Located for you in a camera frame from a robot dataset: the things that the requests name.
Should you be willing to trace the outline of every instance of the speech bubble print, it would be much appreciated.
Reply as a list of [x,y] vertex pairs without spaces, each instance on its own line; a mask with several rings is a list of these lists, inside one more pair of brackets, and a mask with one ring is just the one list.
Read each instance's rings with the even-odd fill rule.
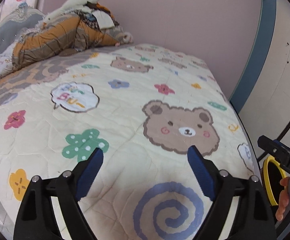
[[85,83],[62,83],[51,91],[54,109],[61,106],[67,111],[81,113],[97,107],[100,99],[91,85]]
[[242,143],[237,147],[239,156],[242,158],[246,168],[254,173],[254,165],[252,160],[252,153],[246,143]]

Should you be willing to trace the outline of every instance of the gray headboard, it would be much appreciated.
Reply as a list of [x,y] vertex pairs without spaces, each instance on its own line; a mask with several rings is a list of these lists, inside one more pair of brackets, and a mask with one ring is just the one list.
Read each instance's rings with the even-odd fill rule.
[[14,42],[22,28],[34,28],[44,16],[41,11],[26,3],[6,16],[0,23],[0,54]]

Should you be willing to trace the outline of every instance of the blue gripper pad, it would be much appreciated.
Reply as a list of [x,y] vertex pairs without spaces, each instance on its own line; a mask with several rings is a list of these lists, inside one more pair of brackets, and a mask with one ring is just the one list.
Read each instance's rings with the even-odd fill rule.
[[76,200],[80,201],[82,197],[86,197],[90,190],[98,171],[100,170],[104,160],[103,151],[98,149],[89,164],[77,181]]
[[214,201],[216,198],[214,180],[204,165],[204,158],[195,146],[191,146],[188,149],[187,159],[198,181],[198,184],[203,191],[203,194],[206,197],[209,197],[211,201]]

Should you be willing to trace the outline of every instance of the human hand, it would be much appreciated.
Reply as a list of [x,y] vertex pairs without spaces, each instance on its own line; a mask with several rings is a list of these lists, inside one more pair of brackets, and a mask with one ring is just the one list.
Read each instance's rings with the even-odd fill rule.
[[[290,177],[281,179],[279,182],[283,187],[286,187],[288,185],[288,182],[290,180]],[[285,212],[286,207],[288,206],[289,203],[289,195],[288,195],[288,189],[282,190],[282,192],[279,194],[279,201],[278,201],[278,209],[276,212],[276,219],[278,221],[283,220],[283,214]]]

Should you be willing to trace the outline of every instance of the quilted bedspread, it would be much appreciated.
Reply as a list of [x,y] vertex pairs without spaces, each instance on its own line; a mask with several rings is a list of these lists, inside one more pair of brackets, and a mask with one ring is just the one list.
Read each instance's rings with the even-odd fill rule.
[[187,149],[235,177],[254,171],[234,110],[206,63],[181,52],[141,44],[86,58],[0,104],[2,205],[15,221],[32,176],[58,177],[99,147],[104,164],[79,202],[98,239],[192,239],[211,201]]

